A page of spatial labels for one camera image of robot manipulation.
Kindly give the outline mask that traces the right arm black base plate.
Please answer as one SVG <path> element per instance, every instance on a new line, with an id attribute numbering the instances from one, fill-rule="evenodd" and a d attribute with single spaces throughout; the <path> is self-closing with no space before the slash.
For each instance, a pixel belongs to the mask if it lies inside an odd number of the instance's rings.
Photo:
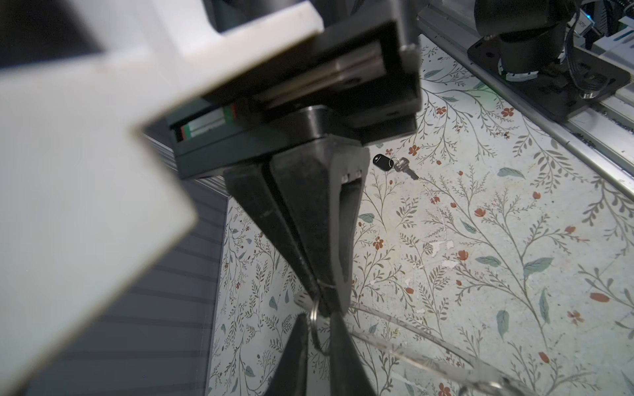
<path id="1" fill-rule="evenodd" d="M 500 74 L 502 66 L 499 40 L 480 39 L 467 51 L 470 61 L 484 69 L 498 84 L 508 87 L 531 107 L 556 122 L 568 120 L 573 115 L 614 95 L 617 90 L 626 87 L 631 82 L 632 75 L 625 69 L 582 49 L 577 49 L 576 54 L 580 58 L 578 65 L 582 71 L 586 74 L 599 74 L 606 78 L 607 86 L 596 97 L 582 97 L 573 84 L 565 63 L 554 63 L 546 67 L 544 71 L 537 74 L 536 79 L 510 82 Z"/>

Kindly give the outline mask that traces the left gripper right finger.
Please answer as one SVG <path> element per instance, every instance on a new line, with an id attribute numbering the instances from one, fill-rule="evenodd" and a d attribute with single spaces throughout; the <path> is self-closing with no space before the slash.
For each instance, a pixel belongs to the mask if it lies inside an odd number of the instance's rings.
<path id="1" fill-rule="evenodd" d="M 330 391 L 332 395 L 376 395 L 343 316 L 330 316 Z"/>

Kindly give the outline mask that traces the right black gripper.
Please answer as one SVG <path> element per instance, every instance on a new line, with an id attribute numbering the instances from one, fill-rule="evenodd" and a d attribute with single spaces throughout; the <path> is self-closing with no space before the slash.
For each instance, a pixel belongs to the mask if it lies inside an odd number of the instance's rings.
<path id="1" fill-rule="evenodd" d="M 419 33 L 409 1 L 352 14 L 339 1 L 315 7 L 322 33 L 207 92 L 170 126 L 180 178 L 224 172 L 312 300 L 343 314 L 370 163 L 363 145 L 415 132 Z"/>

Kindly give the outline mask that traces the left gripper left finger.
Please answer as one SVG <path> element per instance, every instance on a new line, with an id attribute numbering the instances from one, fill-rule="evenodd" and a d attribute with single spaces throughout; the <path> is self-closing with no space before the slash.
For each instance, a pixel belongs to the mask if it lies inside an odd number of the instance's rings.
<path id="1" fill-rule="evenodd" d="M 293 326 L 287 345 L 264 396 L 306 396 L 309 330 L 301 313 Z"/>

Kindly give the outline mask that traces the small metal keyring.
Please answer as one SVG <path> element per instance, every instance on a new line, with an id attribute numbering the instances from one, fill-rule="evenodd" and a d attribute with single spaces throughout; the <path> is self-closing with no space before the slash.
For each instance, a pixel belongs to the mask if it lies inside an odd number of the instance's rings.
<path id="1" fill-rule="evenodd" d="M 330 356 L 329 351 L 323 347 L 323 344 L 319 338 L 318 317 L 319 317 L 319 301 L 312 300 L 309 314 L 308 314 L 311 340 L 316 351 L 318 351 L 323 356 Z"/>

